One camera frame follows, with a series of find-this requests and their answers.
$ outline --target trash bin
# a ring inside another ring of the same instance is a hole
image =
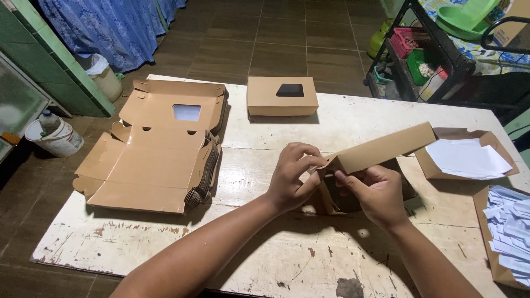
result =
[[[77,62],[86,71],[86,74],[96,83],[103,95],[115,102],[120,97],[123,87],[116,75],[109,67],[109,62],[99,54],[79,55]]]

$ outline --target plastic bag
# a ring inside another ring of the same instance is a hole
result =
[[[76,60],[87,75],[99,75],[109,66],[109,62],[100,54],[80,54]]]

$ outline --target worn table surface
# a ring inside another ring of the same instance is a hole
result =
[[[231,108],[211,203],[187,216],[138,213],[86,206],[84,196],[74,191],[31,259],[124,276],[186,233],[265,192],[287,143],[311,143],[332,153],[424,121],[434,127],[494,132],[521,170],[495,183],[530,191],[528,167],[489,110],[318,93],[320,107],[313,116],[248,120],[246,86],[226,87]],[[414,156],[400,156],[398,161],[420,194],[406,202],[414,225],[482,295],[504,296],[491,279],[470,196],[483,182],[429,182]],[[417,295],[397,252],[363,213],[315,215],[316,205],[289,212],[267,225],[208,287],[273,297],[354,297],[360,291],[365,297]]]

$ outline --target hand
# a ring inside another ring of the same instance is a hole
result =
[[[266,196],[279,212],[299,207],[320,185],[324,171],[315,171],[305,183],[300,181],[300,175],[312,166],[323,166],[327,162],[315,146],[304,143],[287,144],[280,153]]]
[[[335,176],[338,178],[335,184],[346,187],[341,195],[353,192],[366,216],[382,229],[410,223],[403,206],[401,175],[398,172],[375,165],[350,175],[337,171]]]

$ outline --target cardboard carton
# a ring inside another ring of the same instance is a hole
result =
[[[228,93],[221,84],[143,80],[76,170],[93,206],[185,213],[210,197]]]
[[[530,17],[530,2],[528,0],[513,1],[504,17],[508,16]],[[530,47],[530,24],[506,22],[493,31],[493,41],[499,46],[519,49]]]
[[[335,186],[333,173],[342,170],[345,173],[353,173],[370,166],[381,164],[401,173],[399,164],[395,159],[399,155],[407,155],[436,141],[429,122],[419,124],[399,132],[360,144],[358,146],[343,150],[341,152],[325,156],[328,164],[317,169],[326,169],[324,183],[319,190],[322,194],[324,207],[328,214],[345,214],[360,211],[358,199],[354,196],[341,197]],[[402,174],[403,198],[410,199],[416,196],[406,177]]]
[[[501,142],[495,137],[492,132],[485,130],[475,130],[472,132],[467,131],[467,128],[446,128],[446,127],[435,127],[433,128],[436,136],[441,139],[471,139],[478,138],[481,146],[490,145],[502,156],[503,159],[512,166],[513,169],[505,173],[505,176],[510,176],[519,173],[519,168],[515,161],[511,158],[510,154],[503,147]],[[414,153],[418,162],[420,163],[421,169],[423,170],[427,179],[458,179],[458,180],[473,180],[466,177],[460,177],[452,174],[443,173],[438,166],[434,163],[430,157],[427,149],[422,148]]]
[[[514,189],[525,195],[530,195],[524,191]],[[484,214],[483,210],[488,208],[488,192],[489,186],[485,187],[479,191],[476,195],[473,196],[473,202],[475,203],[476,215],[479,218],[480,229],[482,231],[482,238],[484,239],[484,246],[486,247],[486,253],[488,254],[488,259],[491,267],[491,276],[493,280],[498,283],[505,284],[507,286],[520,288],[523,290],[530,290],[530,287],[527,287],[524,284],[519,283],[515,280],[514,275],[511,273],[511,270],[499,264],[499,255],[500,253],[492,251],[489,241],[493,241],[493,236],[491,235],[490,229],[488,228],[488,219]]]
[[[246,107],[252,116],[307,116],[319,102],[312,77],[249,76]]]

